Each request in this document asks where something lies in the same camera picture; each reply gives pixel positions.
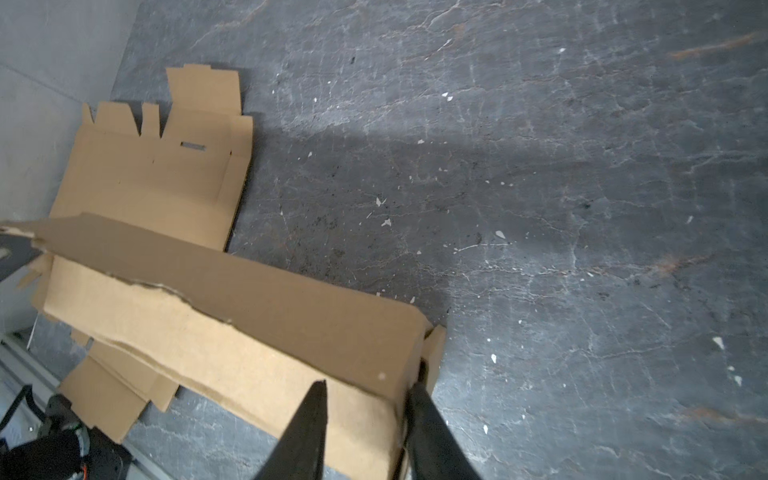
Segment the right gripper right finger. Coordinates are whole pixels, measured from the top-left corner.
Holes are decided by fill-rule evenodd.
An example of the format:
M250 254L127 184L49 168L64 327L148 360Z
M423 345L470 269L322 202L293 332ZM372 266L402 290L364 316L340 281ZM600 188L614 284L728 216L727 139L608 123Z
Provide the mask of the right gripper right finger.
M480 479L422 383L408 392L406 418L413 479Z

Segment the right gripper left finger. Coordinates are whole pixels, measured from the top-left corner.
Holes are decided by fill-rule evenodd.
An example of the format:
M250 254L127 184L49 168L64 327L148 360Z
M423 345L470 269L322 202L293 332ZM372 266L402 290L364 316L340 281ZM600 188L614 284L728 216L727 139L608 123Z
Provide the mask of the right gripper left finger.
M327 385L315 381L255 480L321 480L328 423Z

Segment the cardboard box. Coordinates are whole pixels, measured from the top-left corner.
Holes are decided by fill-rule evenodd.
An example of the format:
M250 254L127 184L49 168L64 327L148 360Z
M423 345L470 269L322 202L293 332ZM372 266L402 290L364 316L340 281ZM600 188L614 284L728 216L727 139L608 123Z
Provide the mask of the cardboard box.
M167 71L172 106L85 112L51 210L69 249L42 260L41 312L89 344L63 380L74 413L122 442L146 406L166 410L231 326L192 294L226 247L252 155L253 120L234 70Z
M1 230L53 256L54 318L273 436L325 381L326 464L352 479L399 475L429 329L415 306L93 214Z

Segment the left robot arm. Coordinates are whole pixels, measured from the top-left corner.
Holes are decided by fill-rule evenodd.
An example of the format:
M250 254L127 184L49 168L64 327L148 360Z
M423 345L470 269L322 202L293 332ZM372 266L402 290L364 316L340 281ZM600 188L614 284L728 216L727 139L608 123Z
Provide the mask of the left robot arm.
M13 443L1 435L3 479L126 479L134 457L96 427L87 426L61 394L42 408L35 402L33 386L26 384L8 406L1 429L12 423L25 405L40 421L35 437Z

